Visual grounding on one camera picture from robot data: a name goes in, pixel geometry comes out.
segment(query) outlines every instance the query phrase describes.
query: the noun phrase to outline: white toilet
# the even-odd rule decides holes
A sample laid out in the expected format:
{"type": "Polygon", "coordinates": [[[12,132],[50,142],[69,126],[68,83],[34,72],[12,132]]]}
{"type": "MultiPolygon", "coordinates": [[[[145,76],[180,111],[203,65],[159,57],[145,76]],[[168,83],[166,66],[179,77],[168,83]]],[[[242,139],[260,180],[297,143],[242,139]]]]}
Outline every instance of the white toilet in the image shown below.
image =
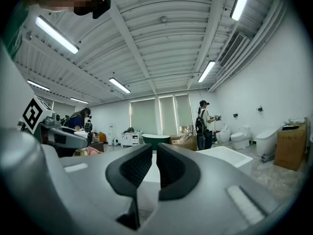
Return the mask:
{"type": "Polygon", "coordinates": [[[218,143],[226,143],[229,141],[230,129],[226,123],[223,125],[223,129],[216,134],[216,139],[218,143]]]}
{"type": "Polygon", "coordinates": [[[275,152],[277,130],[266,130],[256,136],[256,152],[259,157],[275,152]]]}
{"type": "Polygon", "coordinates": [[[249,146],[249,140],[251,137],[250,127],[244,126],[239,128],[240,132],[237,132],[230,136],[233,142],[234,149],[243,149],[249,146]]]}

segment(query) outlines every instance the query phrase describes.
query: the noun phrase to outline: white cabinet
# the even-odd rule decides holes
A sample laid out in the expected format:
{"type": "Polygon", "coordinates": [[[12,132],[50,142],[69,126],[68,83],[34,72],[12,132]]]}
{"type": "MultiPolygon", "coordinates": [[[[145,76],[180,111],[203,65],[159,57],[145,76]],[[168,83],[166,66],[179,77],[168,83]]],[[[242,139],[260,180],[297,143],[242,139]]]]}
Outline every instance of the white cabinet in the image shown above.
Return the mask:
{"type": "Polygon", "coordinates": [[[122,141],[121,146],[135,146],[139,144],[143,144],[143,140],[141,137],[142,132],[127,132],[121,133],[122,141]]]}

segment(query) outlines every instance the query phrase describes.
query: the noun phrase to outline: ceiling light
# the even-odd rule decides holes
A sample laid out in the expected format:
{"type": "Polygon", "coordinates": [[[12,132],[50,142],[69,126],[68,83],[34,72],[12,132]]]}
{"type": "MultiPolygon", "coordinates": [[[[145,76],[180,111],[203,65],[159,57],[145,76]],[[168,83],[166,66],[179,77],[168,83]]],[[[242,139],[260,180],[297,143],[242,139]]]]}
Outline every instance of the ceiling light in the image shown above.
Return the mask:
{"type": "Polygon", "coordinates": [[[69,39],[67,39],[60,31],[58,31],[52,24],[50,24],[46,19],[42,16],[36,18],[36,25],[44,30],[47,34],[49,34],[52,38],[62,44],[65,48],[67,48],[72,53],[76,54],[79,48],[73,44],[69,39]]]}
{"type": "Polygon", "coordinates": [[[235,4],[234,4],[234,7],[230,13],[230,17],[236,21],[239,20],[244,8],[245,8],[245,5],[246,5],[246,1],[247,0],[235,0],[235,4]]]}
{"type": "Polygon", "coordinates": [[[205,79],[205,77],[208,75],[208,73],[210,72],[210,70],[213,68],[214,65],[215,65],[215,61],[210,61],[208,63],[207,67],[205,68],[204,72],[199,78],[198,83],[201,83],[205,79]]]}
{"type": "Polygon", "coordinates": [[[74,101],[77,101],[77,102],[81,102],[81,103],[84,103],[84,104],[89,104],[88,102],[86,101],[83,101],[83,100],[79,100],[79,99],[75,99],[73,97],[70,98],[71,100],[74,100],[74,101]]]}
{"type": "Polygon", "coordinates": [[[45,90],[45,91],[50,91],[50,89],[49,88],[47,88],[47,87],[45,87],[45,86],[42,86],[42,85],[40,85],[40,84],[37,84],[37,83],[35,83],[35,82],[33,82],[33,81],[30,81],[30,80],[27,80],[27,82],[29,83],[29,84],[31,84],[31,85],[33,85],[33,86],[36,86],[36,87],[38,87],[38,88],[40,88],[40,89],[43,89],[43,90],[45,90]]]}
{"type": "Polygon", "coordinates": [[[114,85],[116,85],[118,88],[120,88],[121,90],[125,91],[126,93],[131,93],[130,90],[128,90],[124,85],[122,85],[120,82],[118,82],[115,78],[110,78],[109,81],[111,83],[113,83],[114,85]]]}

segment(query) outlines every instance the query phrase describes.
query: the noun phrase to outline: ceiling vent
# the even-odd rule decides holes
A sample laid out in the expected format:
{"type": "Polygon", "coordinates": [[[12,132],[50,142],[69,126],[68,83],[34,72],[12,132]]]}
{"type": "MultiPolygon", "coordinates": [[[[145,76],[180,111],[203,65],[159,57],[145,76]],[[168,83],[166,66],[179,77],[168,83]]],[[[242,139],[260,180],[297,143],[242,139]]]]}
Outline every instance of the ceiling vent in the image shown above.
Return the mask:
{"type": "Polygon", "coordinates": [[[225,56],[220,62],[220,66],[222,68],[226,66],[233,59],[233,57],[237,54],[242,44],[244,43],[245,38],[246,36],[244,34],[238,33],[234,42],[231,44],[230,48],[228,49],[228,52],[225,54],[225,56]]]}

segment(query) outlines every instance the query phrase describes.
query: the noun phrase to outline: green shirt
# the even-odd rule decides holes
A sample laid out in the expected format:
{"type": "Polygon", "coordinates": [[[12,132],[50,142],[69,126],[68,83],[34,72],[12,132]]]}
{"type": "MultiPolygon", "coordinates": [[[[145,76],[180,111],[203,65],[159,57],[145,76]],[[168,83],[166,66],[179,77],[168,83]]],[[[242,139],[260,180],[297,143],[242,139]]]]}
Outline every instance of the green shirt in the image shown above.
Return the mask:
{"type": "Polygon", "coordinates": [[[26,20],[27,16],[28,9],[25,8],[25,5],[21,1],[15,6],[4,29],[2,40],[12,60],[14,60],[16,53],[21,47],[21,26],[26,20]]]}

